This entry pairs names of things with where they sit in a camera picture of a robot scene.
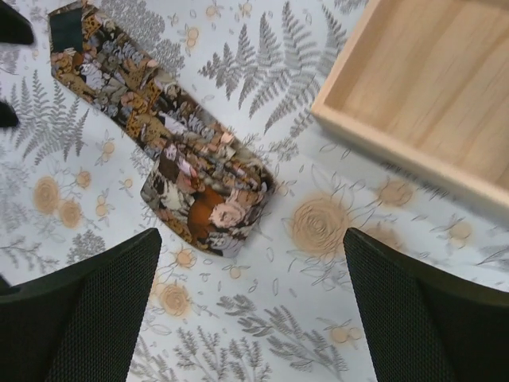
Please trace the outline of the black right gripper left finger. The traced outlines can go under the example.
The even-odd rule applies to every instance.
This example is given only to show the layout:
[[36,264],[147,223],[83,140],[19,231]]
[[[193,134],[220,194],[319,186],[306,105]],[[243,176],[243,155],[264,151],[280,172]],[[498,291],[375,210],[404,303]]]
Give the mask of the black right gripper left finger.
[[3,381],[124,381],[161,250],[156,228],[38,279],[1,281]]

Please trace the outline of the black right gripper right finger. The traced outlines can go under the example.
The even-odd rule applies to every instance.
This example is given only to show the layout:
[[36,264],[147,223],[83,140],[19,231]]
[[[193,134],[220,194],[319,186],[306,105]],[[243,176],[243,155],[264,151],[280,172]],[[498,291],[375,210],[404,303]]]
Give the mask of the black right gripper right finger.
[[506,381],[508,294],[404,255],[357,228],[344,250],[379,381]]

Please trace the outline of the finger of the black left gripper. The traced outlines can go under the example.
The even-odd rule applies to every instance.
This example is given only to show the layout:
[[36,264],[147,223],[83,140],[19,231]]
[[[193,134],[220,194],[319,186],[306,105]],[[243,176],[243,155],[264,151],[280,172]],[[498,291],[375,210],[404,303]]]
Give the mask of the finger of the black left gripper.
[[32,45],[34,33],[31,23],[11,6],[1,6],[1,43],[10,45]]
[[0,127],[15,128],[19,125],[19,119],[15,110],[5,101],[0,101]]

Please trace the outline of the brown cat print tie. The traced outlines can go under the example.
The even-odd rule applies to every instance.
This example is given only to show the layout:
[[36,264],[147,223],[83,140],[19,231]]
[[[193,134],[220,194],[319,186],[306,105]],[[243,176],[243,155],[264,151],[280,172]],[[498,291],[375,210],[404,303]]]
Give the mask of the brown cat print tie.
[[49,29],[53,77],[153,159],[144,202],[193,247],[237,256],[275,189],[259,157],[99,8],[61,7]]

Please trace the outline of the floral print table mat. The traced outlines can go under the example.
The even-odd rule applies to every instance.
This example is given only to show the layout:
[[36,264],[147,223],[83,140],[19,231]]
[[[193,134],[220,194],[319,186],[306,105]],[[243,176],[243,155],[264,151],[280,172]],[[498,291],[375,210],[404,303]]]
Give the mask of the floral print table mat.
[[273,170],[277,192],[234,259],[191,248],[140,191],[152,161],[57,83],[48,15],[1,48],[1,273],[13,284],[147,229],[163,239],[131,381],[373,381],[342,232],[357,227],[463,278],[508,288],[508,227],[329,137],[310,106],[362,1],[100,1]]

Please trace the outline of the wooden compartment organizer box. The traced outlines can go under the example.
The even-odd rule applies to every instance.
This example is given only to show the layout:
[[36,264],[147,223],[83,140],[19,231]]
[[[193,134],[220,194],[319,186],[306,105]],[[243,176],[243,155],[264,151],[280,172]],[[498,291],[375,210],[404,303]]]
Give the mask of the wooden compartment organizer box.
[[508,218],[508,4],[370,1],[312,113],[341,138]]

